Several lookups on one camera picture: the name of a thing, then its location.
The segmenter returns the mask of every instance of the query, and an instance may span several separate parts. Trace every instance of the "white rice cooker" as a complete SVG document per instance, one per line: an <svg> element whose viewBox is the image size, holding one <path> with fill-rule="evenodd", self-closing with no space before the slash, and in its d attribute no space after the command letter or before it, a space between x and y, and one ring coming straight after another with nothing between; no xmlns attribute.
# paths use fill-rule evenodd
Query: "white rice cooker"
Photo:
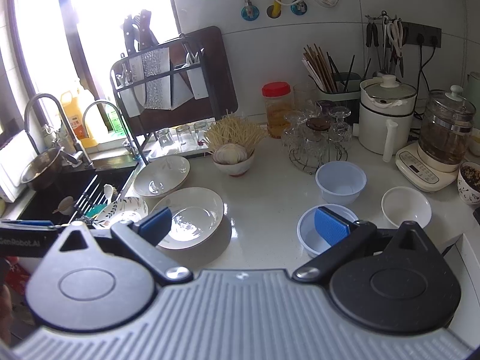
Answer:
<svg viewBox="0 0 480 360"><path fill-rule="evenodd" d="M407 144L417 90L393 75L365 80L360 89L358 140L388 162Z"/></svg>

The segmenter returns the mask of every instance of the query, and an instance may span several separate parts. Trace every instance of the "white bowl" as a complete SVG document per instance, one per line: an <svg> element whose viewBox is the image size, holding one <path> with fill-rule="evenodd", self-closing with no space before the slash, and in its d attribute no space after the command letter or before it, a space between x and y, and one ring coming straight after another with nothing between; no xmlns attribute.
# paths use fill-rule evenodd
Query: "white bowl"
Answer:
<svg viewBox="0 0 480 360"><path fill-rule="evenodd" d="M338 204L320 204L305 212L298 221L297 237L310 257L317 257L325 250L330 249L330 245L315 229L315 210L318 207L327 207L351 222L358 220L357 216L351 210Z"/></svg>
<svg viewBox="0 0 480 360"><path fill-rule="evenodd" d="M367 185L365 172L354 163L332 161L318 168L315 174L323 199L328 203L350 204Z"/></svg>
<svg viewBox="0 0 480 360"><path fill-rule="evenodd" d="M223 218L223 201L207 188L192 187L166 196L152 212L168 207L172 212L172 227L158 244L165 249L188 249L204 242L217 229Z"/></svg>
<svg viewBox="0 0 480 360"><path fill-rule="evenodd" d="M100 211L92 223L96 229L110 228L123 219L138 222L148 215L148 205L141 198L131 196L118 199Z"/></svg>
<svg viewBox="0 0 480 360"><path fill-rule="evenodd" d="M171 155L159 158L140 171L133 188L140 196L162 198L180 188L189 171L190 163L183 157Z"/></svg>
<svg viewBox="0 0 480 360"><path fill-rule="evenodd" d="M213 161L213 163L218 169L220 169L222 173L232 177L240 177L250 169L251 164L254 162L254 157L255 154L252 154L250 158L247 158L245 161L236 163L234 165L223 165L221 163L216 163L215 161Z"/></svg>
<svg viewBox="0 0 480 360"><path fill-rule="evenodd" d="M465 180L462 174L462 169L465 170L465 167L472 167L480 171L480 165L474 162L464 162L460 166L460 170L458 172L458 177L457 177L457 189L458 189L458 194L460 196L460 199L465 204L468 204L469 206L474 206L474 205L480 204L480 191L474 189L471 183L468 183Z"/></svg>
<svg viewBox="0 0 480 360"><path fill-rule="evenodd" d="M417 190L408 187L394 187L382 197L382 211L388 221L400 227L404 221L415 221L424 228L431 219L428 199Z"/></svg>

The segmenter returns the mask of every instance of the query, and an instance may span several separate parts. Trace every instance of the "black sink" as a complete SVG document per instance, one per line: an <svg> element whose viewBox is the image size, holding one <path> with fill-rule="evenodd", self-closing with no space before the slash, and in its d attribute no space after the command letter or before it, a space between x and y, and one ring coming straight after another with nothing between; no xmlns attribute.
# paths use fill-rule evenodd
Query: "black sink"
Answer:
<svg viewBox="0 0 480 360"><path fill-rule="evenodd" d="M86 169L60 173L51 186L35 193L34 198L19 219L49 220L55 225L69 223L82 216L93 205L106 202L103 193L105 184L111 184L118 192L121 192L134 171L135 165L101 171ZM73 196L74 201L77 202L75 214L71 217L59 212L52 214L60 201L67 196Z"/></svg>

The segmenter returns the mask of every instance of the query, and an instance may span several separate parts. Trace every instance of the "garlic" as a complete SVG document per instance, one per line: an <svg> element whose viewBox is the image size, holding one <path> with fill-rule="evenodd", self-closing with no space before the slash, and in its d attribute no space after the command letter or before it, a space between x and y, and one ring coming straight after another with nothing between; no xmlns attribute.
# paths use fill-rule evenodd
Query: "garlic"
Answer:
<svg viewBox="0 0 480 360"><path fill-rule="evenodd" d="M247 158L248 155L245 148L236 143L227 143L220 146L213 153L213 160L217 164L234 165L245 161Z"/></svg>

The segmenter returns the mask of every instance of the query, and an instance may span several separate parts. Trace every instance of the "power outlet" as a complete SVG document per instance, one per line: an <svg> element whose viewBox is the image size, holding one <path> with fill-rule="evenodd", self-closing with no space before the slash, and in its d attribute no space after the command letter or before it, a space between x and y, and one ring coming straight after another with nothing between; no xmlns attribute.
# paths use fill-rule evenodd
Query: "power outlet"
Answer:
<svg viewBox="0 0 480 360"><path fill-rule="evenodd" d="M442 46L442 29L437 27L424 26L422 24L409 23L402 20L402 27L404 34L406 33L406 43L418 45L417 37L419 34L423 35L425 39L422 46L433 47L432 37L436 36L438 40L437 48Z"/></svg>

